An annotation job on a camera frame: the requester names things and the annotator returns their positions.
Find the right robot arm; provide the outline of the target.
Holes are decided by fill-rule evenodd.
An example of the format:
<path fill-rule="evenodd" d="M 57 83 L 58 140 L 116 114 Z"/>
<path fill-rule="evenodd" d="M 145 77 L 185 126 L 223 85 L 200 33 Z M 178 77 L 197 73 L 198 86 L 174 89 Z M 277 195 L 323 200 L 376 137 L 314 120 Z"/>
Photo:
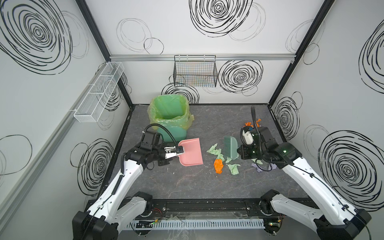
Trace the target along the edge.
<path fill-rule="evenodd" d="M 353 240 L 372 219 L 364 209 L 357 209 L 333 190 L 309 165 L 292 144 L 278 144 L 267 127 L 258 127 L 256 110 L 251 107 L 252 126 L 241 129 L 242 145 L 237 152 L 243 160 L 262 160 L 289 175 L 316 204 L 312 208 L 269 190 L 259 202 L 265 216 L 281 214 L 317 233 L 322 240 Z"/>

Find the teal hand brush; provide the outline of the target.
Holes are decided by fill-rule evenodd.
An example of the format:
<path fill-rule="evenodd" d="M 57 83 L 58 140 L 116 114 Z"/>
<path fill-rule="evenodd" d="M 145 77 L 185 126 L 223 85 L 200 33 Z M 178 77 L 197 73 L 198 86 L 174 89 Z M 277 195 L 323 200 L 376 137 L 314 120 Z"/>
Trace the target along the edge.
<path fill-rule="evenodd" d="M 223 155 L 232 160 L 235 160 L 239 157 L 237 152 L 238 142 L 235 137 L 232 136 L 224 136 L 224 147 L 223 147 Z"/>

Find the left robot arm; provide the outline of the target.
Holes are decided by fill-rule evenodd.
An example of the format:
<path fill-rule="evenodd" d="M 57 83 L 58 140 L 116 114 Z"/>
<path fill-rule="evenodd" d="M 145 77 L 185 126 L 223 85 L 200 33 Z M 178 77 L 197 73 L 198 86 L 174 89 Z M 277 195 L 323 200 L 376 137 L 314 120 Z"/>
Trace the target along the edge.
<path fill-rule="evenodd" d="M 85 211 L 77 212 L 72 220 L 75 240 L 116 240 L 125 225 L 137 216 L 152 212 L 149 194 L 138 192 L 122 205 L 126 195 L 149 163 L 159 161 L 167 165 L 169 159 L 182 155 L 171 132 L 160 124 L 150 124 L 143 131 L 141 141 L 123 154 L 120 172 L 98 199 Z"/>

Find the pink plastic dustpan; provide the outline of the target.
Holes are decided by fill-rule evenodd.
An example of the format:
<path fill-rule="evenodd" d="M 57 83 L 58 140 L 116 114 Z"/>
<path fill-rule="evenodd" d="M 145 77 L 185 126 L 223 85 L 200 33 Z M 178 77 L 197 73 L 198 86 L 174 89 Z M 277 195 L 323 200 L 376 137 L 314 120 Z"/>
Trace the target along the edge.
<path fill-rule="evenodd" d="M 185 167 L 197 166 L 203 164 L 200 139 L 182 140 L 179 147 L 183 147 L 184 152 L 178 155 L 180 163 Z"/>

